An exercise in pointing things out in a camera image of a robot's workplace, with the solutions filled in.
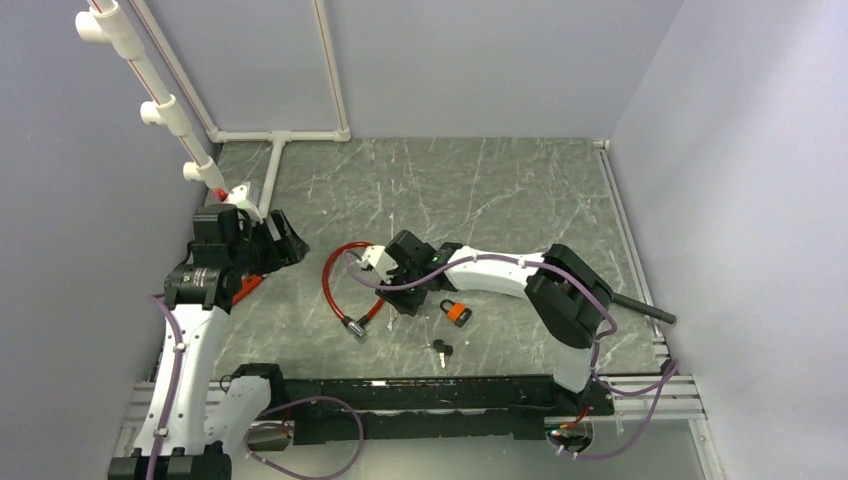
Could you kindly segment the red cable lock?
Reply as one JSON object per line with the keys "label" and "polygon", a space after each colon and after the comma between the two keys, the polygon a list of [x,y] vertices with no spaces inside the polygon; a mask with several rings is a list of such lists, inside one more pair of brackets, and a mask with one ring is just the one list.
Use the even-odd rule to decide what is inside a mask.
{"label": "red cable lock", "polygon": [[374,303],[374,305],[368,310],[367,313],[360,316],[359,318],[353,318],[349,315],[346,315],[339,307],[332,293],[330,277],[336,262],[341,258],[344,253],[356,249],[366,249],[367,247],[371,246],[372,243],[370,242],[357,241],[350,242],[336,248],[325,261],[321,274],[321,287],[325,301],[327,302],[334,315],[340,321],[340,323],[358,342],[365,341],[367,335],[367,326],[382,310],[383,306],[385,305],[385,300],[379,298]]}

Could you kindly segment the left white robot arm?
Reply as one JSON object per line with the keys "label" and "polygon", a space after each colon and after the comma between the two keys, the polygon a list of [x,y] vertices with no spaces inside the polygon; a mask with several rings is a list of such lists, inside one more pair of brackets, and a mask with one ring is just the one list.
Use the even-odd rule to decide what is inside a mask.
{"label": "left white robot arm", "polygon": [[309,251],[280,210],[262,215],[248,182],[195,211],[186,258],[152,300],[165,320],[153,397],[128,453],[110,479],[229,479],[232,457],[253,421],[287,406],[280,367],[248,363],[230,373],[224,397],[207,407],[214,363],[244,279],[301,262]]}

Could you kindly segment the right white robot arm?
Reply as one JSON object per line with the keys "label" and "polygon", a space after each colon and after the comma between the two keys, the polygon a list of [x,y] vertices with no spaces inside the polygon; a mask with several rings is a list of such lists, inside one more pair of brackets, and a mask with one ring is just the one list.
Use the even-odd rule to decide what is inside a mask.
{"label": "right white robot arm", "polygon": [[347,272],[399,313],[415,315],[437,291],[480,291],[526,300],[558,345],[551,401],[574,415],[590,399],[604,323],[612,324],[614,292],[574,250],[555,243],[535,253],[487,252],[445,242],[439,247],[400,231],[386,245],[345,260]]}

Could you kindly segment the orange padlock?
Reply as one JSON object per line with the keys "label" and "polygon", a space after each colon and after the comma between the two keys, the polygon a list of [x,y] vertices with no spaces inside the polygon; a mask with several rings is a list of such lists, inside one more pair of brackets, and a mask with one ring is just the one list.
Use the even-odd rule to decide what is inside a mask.
{"label": "orange padlock", "polygon": [[445,317],[451,321],[457,328],[462,328],[471,318],[473,312],[467,306],[454,302],[450,299],[444,299],[440,302],[439,307]]}

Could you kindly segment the black-headed keys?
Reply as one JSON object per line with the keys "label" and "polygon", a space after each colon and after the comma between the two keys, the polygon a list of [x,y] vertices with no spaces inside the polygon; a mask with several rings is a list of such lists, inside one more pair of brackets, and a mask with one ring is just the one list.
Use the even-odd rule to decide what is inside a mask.
{"label": "black-headed keys", "polygon": [[436,353],[440,368],[446,369],[454,352],[453,346],[442,339],[434,339],[426,345],[426,348]]}

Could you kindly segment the red-handled adjustable wrench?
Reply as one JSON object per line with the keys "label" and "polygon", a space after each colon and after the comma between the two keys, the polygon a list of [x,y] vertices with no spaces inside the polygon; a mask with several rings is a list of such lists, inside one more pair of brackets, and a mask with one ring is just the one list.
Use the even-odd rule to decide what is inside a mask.
{"label": "red-handled adjustable wrench", "polygon": [[252,293],[263,281],[265,277],[261,275],[250,275],[242,279],[239,291],[234,295],[232,305],[235,306],[245,297]]}

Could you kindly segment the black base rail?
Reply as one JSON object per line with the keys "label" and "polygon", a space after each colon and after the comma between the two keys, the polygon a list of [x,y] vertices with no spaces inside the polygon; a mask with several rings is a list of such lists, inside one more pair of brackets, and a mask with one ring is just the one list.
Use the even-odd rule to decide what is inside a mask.
{"label": "black base rail", "polygon": [[271,388],[268,420],[289,420],[297,446],[330,441],[509,436],[541,440],[555,421],[610,416],[613,401],[591,384],[578,394],[544,374],[364,379],[286,379],[273,363],[249,363],[226,380],[258,376]]}

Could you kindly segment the white PVC pipe frame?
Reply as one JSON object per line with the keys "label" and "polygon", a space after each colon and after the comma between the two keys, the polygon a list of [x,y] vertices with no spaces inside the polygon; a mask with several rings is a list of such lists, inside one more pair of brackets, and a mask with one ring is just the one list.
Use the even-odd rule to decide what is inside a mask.
{"label": "white PVC pipe frame", "polygon": [[[305,141],[341,143],[351,139],[329,18],[323,1],[314,1],[312,9],[320,35],[321,51],[327,68],[335,119],[337,120],[337,128],[331,131],[229,132],[219,129],[203,105],[199,94],[189,80],[188,74],[168,43],[149,7],[143,1],[131,1],[129,6],[138,16],[211,142],[220,144],[247,141],[271,144],[264,183],[259,191],[259,209],[264,219],[268,216],[270,210],[273,189],[286,144]],[[116,54],[128,64],[149,96],[149,99],[142,102],[139,107],[141,121],[146,125],[158,125],[166,128],[190,157],[190,160],[183,165],[183,178],[187,181],[204,183],[213,195],[222,200],[232,188],[227,186],[216,162],[203,148],[179,100],[168,90],[161,75],[149,60],[143,40],[126,15],[123,4],[119,1],[90,1],[86,10],[77,13],[74,24],[79,37],[83,41],[111,46]]]}

